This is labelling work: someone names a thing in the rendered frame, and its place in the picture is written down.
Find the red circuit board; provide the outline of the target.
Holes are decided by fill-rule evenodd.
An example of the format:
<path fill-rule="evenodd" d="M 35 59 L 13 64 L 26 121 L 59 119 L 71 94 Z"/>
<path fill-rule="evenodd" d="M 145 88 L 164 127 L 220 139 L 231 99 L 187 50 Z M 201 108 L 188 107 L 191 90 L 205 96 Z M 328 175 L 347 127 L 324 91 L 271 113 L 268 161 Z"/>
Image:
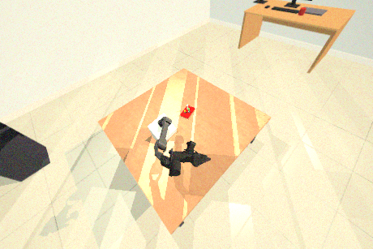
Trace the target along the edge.
<path fill-rule="evenodd" d="M 184 118 L 188 119 L 194 110 L 195 110 L 194 107 L 186 105 L 186 108 L 182 111 L 182 113 L 180 114 L 180 116 L 183 116 Z"/>

